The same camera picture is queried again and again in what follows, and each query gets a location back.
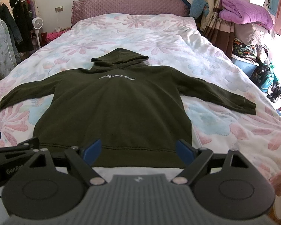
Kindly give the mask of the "folded purple blanket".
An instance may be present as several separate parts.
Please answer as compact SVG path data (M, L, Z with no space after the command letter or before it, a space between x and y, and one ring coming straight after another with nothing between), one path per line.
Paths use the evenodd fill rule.
M235 24L258 23L267 30L274 27L270 13L262 6L245 0L221 0L223 10L219 12L222 20Z

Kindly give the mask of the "purple quilted headboard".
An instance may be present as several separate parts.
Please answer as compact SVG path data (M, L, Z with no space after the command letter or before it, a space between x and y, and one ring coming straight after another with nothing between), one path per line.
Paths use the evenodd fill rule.
M182 0L78 0L72 4L71 24L111 13L173 14L186 17L189 15L189 8Z

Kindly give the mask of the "pink cloth beside bed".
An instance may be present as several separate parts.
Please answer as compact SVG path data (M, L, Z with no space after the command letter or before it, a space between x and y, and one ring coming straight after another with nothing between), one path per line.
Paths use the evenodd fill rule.
M60 37L62 34L66 33L67 31L59 31L59 32L52 32L52 33L48 33L46 35L46 42L52 42L53 40L57 39L58 37Z

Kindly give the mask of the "light patterned garment bag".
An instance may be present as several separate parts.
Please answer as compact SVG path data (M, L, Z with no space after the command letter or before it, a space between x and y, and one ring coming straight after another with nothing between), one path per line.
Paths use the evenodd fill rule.
M6 23L0 19L0 79L16 67L16 57Z

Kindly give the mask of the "white standing fan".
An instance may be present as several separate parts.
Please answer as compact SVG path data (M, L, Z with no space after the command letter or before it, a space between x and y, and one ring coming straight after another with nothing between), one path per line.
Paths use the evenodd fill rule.
M37 39L37 45L38 45L39 48L41 47L40 38L39 38L39 30L43 27L43 24L44 24L44 21L40 17L35 17L32 20L32 25L34 27L35 36L36 36L36 39Z

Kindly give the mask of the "blue plush toy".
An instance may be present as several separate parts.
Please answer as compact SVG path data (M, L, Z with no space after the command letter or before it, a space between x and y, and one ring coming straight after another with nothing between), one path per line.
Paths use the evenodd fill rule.
M190 17L198 19L201 14L207 17L209 14L209 4L205 0L193 0L190 7Z

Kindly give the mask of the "dark clothes on rack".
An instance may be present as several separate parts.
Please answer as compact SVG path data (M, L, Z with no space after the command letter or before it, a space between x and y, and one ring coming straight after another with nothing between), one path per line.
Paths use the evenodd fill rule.
M6 23L10 38L19 53L34 50L30 4L26 0L0 1L0 19Z

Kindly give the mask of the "brown striped curtain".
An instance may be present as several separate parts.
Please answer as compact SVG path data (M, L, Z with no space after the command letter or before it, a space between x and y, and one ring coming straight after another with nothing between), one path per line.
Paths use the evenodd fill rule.
M219 17L222 9L221 0L216 0L203 36L231 59L234 42L234 23L225 21Z

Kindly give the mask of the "floral white duvet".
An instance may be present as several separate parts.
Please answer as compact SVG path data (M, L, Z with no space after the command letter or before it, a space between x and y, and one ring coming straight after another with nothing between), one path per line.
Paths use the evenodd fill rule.
M281 118L249 77L196 29L194 20L171 14L107 14L76 23L0 81L0 100L22 83L64 70L92 67L92 58L116 48L148 57L148 64L170 66L214 83L256 104L244 115L192 97L182 97L201 144L215 152L239 149L281 193Z

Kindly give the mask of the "wall power outlet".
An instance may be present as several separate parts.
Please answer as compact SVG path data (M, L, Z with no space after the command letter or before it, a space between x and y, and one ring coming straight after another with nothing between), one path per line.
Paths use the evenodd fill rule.
M59 7L56 7L55 8L55 12L58 13L58 12L62 12L63 11L63 6L59 6Z

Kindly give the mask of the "teal backpack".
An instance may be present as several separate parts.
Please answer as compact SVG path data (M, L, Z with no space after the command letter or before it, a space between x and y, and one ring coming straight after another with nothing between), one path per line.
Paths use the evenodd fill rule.
M267 64L260 64L250 77L251 81L262 91L268 92L274 81L274 73Z

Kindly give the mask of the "blue storage box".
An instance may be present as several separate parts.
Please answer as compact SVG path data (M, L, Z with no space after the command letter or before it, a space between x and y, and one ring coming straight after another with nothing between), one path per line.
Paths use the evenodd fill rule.
M234 65L239 67L249 78L252 76L258 64L251 60L247 60L242 57L238 57L236 55L231 56L231 61Z

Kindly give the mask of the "dark green hoodie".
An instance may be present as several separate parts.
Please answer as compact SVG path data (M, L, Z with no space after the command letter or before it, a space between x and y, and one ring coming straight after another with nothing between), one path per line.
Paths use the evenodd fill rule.
M100 140L97 167L183 168L176 142L192 141L181 96L244 114L256 105L169 66L148 66L147 56L117 48L94 58L91 69L66 70L21 84L0 101L0 112L28 99L53 95L35 125L40 147L62 152Z

